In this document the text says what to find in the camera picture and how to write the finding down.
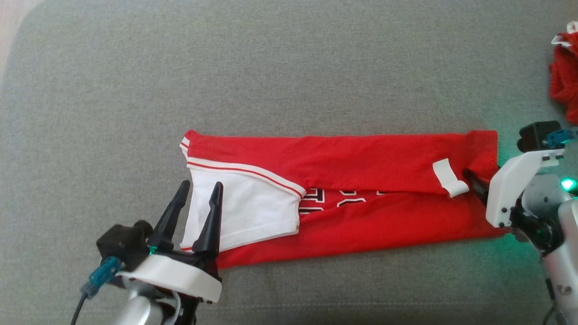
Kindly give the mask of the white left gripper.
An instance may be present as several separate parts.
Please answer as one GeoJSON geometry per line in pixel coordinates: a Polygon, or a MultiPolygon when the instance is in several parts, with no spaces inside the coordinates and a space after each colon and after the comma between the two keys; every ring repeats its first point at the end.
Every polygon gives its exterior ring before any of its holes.
{"type": "MultiPolygon", "coordinates": [[[[182,181],[171,202],[147,239],[151,252],[171,252],[174,248],[173,235],[182,208],[185,206],[191,183],[182,181]]],[[[221,239],[223,211],[223,183],[217,182],[209,198],[209,212],[192,251],[200,255],[218,255],[221,239]]],[[[204,301],[219,302],[222,284],[200,268],[153,254],[148,255],[134,271],[117,273],[122,286],[131,297],[143,295],[148,298],[169,298],[175,294],[202,298],[204,301]]]]}

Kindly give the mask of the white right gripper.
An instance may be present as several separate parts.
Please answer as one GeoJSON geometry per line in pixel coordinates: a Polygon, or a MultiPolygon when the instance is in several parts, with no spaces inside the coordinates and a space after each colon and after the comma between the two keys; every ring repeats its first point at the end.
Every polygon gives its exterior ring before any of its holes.
{"type": "Polygon", "coordinates": [[[511,225],[509,211],[532,178],[545,167],[559,165],[558,156],[564,149],[530,151],[511,158],[492,177],[490,183],[471,169],[464,169],[463,176],[480,202],[486,206],[486,220],[496,228],[511,225]]]}

